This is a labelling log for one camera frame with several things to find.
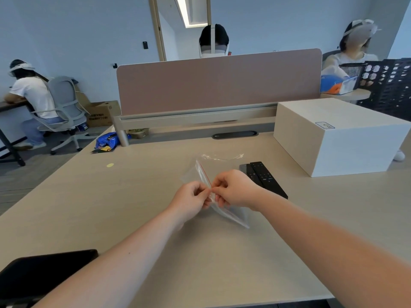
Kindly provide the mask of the blue snack packet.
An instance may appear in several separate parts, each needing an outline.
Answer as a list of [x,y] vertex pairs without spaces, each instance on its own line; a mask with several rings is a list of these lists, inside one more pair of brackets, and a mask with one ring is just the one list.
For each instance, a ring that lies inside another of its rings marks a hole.
[[96,139],[96,144],[94,149],[91,151],[92,154],[107,153],[115,150],[117,146],[120,145],[120,140],[117,132],[110,132],[100,135]]

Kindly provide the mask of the black plastic crate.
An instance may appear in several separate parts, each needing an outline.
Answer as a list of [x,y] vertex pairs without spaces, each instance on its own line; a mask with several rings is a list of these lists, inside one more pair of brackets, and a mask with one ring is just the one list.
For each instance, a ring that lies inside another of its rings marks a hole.
[[357,105],[411,122],[411,58],[366,61],[358,87],[370,96]]

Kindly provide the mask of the black mesh basket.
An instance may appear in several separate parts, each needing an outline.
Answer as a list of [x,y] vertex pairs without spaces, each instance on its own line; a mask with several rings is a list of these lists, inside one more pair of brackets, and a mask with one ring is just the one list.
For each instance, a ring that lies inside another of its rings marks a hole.
[[357,77],[357,84],[359,84],[362,75],[365,71],[367,63],[344,63],[340,64],[339,67],[349,76]]

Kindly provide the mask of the pink desk divider panel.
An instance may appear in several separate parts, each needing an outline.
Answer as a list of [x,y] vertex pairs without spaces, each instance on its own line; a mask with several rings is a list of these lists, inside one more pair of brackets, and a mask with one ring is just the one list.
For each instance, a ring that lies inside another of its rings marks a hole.
[[304,49],[122,65],[123,115],[258,105],[320,97],[322,52]]

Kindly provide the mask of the long ceiling light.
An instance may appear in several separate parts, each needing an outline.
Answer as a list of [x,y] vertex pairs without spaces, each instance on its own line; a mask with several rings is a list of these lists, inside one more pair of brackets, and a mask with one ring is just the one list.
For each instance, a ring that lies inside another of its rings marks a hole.
[[208,0],[175,0],[186,29],[208,25]]

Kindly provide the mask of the brown cardboard box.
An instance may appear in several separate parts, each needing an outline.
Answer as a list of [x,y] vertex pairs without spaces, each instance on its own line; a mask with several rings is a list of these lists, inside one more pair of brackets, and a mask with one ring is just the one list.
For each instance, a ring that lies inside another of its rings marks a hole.
[[111,126],[112,117],[121,114],[120,103],[117,100],[99,103],[89,103],[85,106],[89,113],[87,125],[90,128]]

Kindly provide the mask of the white rectangular box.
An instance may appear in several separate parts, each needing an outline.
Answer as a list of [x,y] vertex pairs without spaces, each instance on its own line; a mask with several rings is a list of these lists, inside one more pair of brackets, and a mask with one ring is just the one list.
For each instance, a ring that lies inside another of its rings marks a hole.
[[278,103],[273,136],[310,177],[321,177],[387,171],[410,129],[406,120],[320,98]]

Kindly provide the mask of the grey remote control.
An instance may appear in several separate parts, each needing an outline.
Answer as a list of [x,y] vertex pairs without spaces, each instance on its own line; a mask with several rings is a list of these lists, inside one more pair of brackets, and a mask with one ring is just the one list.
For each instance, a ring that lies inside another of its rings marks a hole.
[[259,177],[255,173],[253,167],[250,164],[242,164],[239,166],[239,170],[245,173],[256,185],[264,187]]

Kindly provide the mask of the person's right hand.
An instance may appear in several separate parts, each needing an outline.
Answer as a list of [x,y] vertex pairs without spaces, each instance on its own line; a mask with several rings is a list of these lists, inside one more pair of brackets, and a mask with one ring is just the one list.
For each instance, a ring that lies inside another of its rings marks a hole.
[[252,211],[257,212],[259,192],[263,190],[256,185],[246,174],[239,170],[234,171],[230,181],[230,197],[229,202],[231,206],[246,207]]

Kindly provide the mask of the black remote control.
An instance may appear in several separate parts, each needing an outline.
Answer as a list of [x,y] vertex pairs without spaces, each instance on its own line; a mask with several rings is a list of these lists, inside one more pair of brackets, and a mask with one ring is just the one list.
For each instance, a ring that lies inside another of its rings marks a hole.
[[282,187],[262,162],[251,162],[250,165],[266,190],[280,195],[285,199],[289,198],[286,192],[282,189]]

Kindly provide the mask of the wooden door frame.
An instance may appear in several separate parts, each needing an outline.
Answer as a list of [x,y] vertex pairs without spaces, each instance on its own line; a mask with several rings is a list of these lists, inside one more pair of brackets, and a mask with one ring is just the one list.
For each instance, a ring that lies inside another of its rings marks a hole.
[[[197,59],[199,37],[204,27],[186,29],[175,0],[148,0],[161,61]],[[211,24],[211,0],[208,0]]]

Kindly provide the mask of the black tablet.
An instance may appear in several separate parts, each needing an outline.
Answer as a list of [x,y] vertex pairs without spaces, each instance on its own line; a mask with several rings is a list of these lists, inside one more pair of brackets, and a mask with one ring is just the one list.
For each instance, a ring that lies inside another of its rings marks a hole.
[[98,256],[90,249],[13,260],[0,271],[0,308],[34,305]]

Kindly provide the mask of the round light wooden table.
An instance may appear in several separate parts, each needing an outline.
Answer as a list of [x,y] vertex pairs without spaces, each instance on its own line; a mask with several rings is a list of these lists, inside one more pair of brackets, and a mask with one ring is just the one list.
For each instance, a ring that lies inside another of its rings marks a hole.
[[320,98],[336,98],[347,103],[357,104],[359,101],[368,99],[371,96],[371,92],[366,89],[355,89],[352,92],[342,94],[342,95],[333,95],[327,93],[321,93]]

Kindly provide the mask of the clear red-striped zip bag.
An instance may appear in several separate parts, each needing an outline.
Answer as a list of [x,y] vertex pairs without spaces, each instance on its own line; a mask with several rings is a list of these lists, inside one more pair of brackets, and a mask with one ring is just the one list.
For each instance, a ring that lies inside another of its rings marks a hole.
[[[191,163],[188,170],[182,175],[181,181],[188,183],[199,181],[205,184],[209,189],[212,188],[214,178],[221,172],[229,170],[239,170],[244,164],[244,155],[240,154],[231,159],[223,159],[215,155],[199,155]],[[249,228],[248,210],[244,207],[237,206],[219,206],[215,199],[215,194],[209,195],[210,208],[220,216],[235,222],[245,228]]]

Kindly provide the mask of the person's left forearm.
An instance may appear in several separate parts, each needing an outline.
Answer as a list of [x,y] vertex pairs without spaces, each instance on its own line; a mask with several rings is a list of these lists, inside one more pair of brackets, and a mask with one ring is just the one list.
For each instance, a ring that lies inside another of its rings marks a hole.
[[127,308],[181,224],[180,212],[168,207],[65,280],[33,308]]

